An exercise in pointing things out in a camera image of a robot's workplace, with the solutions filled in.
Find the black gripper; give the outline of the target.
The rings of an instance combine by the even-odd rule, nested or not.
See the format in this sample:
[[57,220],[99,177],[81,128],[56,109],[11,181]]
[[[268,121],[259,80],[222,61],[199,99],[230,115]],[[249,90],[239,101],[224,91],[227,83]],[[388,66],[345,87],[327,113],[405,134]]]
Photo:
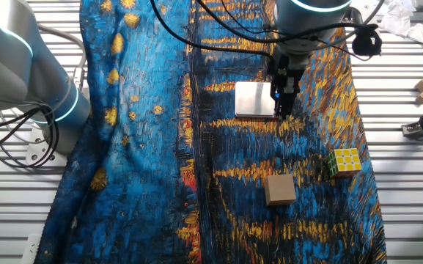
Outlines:
[[304,74],[304,58],[281,51],[274,51],[272,57],[273,62],[268,66],[268,73],[272,77],[271,98],[274,109],[279,110],[279,119],[285,120],[291,115],[295,98],[300,92],[299,81]]

